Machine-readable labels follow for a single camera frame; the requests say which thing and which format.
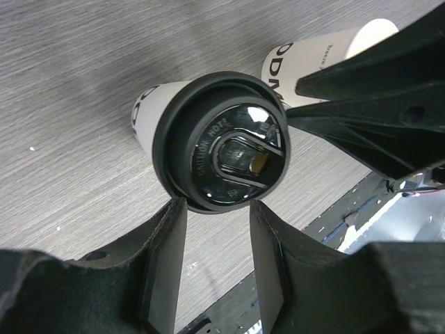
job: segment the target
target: gray laminate floor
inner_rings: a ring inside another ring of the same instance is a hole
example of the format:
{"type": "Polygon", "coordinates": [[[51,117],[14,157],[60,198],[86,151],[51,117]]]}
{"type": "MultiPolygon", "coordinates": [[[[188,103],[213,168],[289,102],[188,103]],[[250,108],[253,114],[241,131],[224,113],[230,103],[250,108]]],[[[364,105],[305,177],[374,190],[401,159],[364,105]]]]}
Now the gray laminate floor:
{"type": "MultiPolygon", "coordinates": [[[[280,43],[377,17],[403,28],[440,3],[1,1],[0,247],[77,258],[168,200],[129,125],[144,88],[219,70],[259,75],[280,43]]],[[[302,228],[368,171],[291,136],[290,170],[266,203],[302,228]]],[[[246,209],[188,221],[177,330],[252,270],[246,209]]]]}

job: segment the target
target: black plastic bracket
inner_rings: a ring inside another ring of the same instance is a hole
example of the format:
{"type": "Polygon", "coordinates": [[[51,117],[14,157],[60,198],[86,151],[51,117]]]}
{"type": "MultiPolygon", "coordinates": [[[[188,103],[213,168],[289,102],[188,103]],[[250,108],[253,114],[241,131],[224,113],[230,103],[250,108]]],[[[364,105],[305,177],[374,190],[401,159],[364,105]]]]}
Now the black plastic bracket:
{"type": "Polygon", "coordinates": [[[399,180],[445,164],[445,3],[346,61],[296,83],[331,100],[287,110],[292,127],[324,138],[399,180]]]}
{"type": "Polygon", "coordinates": [[[0,333],[174,333],[186,201],[81,260],[0,250],[0,333]]]}
{"type": "Polygon", "coordinates": [[[445,332],[444,243],[373,243],[349,256],[258,201],[250,234],[264,334],[445,332]]]}

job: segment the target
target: screw hole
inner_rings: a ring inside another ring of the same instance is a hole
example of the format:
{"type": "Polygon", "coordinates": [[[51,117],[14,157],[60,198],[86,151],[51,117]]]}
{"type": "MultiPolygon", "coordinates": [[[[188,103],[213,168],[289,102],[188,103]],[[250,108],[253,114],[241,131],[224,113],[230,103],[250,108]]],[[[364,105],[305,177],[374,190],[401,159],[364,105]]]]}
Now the screw hole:
{"type": "Polygon", "coordinates": [[[424,106],[411,106],[405,112],[405,120],[408,122],[420,121],[426,113],[424,106]]]}
{"type": "Polygon", "coordinates": [[[101,250],[95,250],[85,256],[85,261],[100,260],[106,257],[106,253],[101,250]]]}

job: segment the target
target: white paper cup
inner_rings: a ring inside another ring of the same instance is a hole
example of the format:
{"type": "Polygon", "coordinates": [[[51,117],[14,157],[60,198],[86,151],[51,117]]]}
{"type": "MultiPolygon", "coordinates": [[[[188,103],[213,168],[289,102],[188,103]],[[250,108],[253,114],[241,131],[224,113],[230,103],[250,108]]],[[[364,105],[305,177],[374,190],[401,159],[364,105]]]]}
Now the white paper cup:
{"type": "Polygon", "coordinates": [[[297,80],[351,58],[397,32],[396,25],[391,21],[375,19],[363,27],[276,47],[264,61],[261,80],[290,107],[322,102],[297,95],[297,80]]]}
{"type": "Polygon", "coordinates": [[[267,196],[289,165],[282,104],[263,81],[242,73],[154,86],[136,100],[131,126],[166,191],[200,213],[267,196]]]}
{"type": "Polygon", "coordinates": [[[134,135],[149,157],[152,156],[154,134],[165,108],[189,83],[190,81],[180,81],[151,87],[134,103],[131,126],[134,135]]]}

